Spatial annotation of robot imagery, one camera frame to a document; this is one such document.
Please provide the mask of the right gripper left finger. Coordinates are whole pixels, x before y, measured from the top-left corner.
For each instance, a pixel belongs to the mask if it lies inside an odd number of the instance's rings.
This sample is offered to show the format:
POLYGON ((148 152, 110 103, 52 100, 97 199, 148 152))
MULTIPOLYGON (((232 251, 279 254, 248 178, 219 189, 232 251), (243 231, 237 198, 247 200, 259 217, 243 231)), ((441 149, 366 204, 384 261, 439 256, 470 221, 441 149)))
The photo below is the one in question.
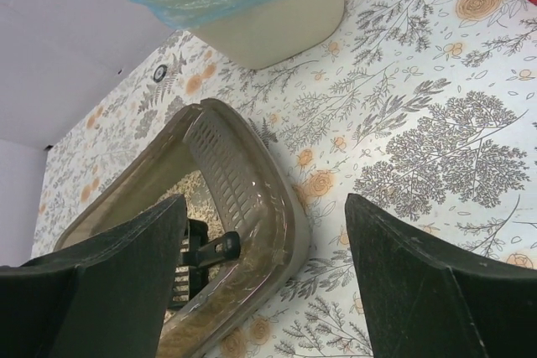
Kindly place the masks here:
POLYGON ((121 225, 1 268, 3 357, 154 357, 186 203, 172 196, 121 225))

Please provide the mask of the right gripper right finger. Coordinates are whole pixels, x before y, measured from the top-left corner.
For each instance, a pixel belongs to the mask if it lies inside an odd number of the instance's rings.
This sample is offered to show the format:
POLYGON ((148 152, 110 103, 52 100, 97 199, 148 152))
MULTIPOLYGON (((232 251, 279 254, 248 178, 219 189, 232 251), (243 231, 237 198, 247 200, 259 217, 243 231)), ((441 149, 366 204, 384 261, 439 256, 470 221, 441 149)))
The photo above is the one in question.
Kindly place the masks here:
POLYGON ((345 218, 376 357, 534 357, 536 272, 468 252, 349 194, 345 218))

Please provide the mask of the black litter scoop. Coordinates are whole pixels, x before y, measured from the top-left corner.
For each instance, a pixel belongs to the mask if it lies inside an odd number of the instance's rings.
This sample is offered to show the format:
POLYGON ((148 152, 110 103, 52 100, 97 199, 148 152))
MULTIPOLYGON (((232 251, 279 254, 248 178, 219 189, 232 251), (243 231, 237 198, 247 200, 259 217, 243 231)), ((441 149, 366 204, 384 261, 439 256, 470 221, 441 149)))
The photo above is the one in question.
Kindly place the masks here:
POLYGON ((209 240, 209 227, 204 221, 189 219, 180 244, 168 309, 184 308, 209 283, 210 269, 237 260, 241 239, 236 231, 209 240))

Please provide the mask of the brown plastic litter box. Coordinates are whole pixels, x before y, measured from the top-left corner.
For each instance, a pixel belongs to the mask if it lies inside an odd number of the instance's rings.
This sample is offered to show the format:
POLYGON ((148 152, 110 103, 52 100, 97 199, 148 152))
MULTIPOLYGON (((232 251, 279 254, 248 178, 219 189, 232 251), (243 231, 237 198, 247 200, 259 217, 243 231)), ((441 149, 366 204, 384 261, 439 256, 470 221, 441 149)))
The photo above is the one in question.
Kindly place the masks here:
POLYGON ((72 222, 56 248, 133 218, 196 172, 205 183, 188 206, 210 201, 223 229, 240 236, 241 254, 164 322, 160 357, 204 355, 299 271, 310 247, 303 208, 268 149, 234 109, 208 98, 183 107, 72 222))

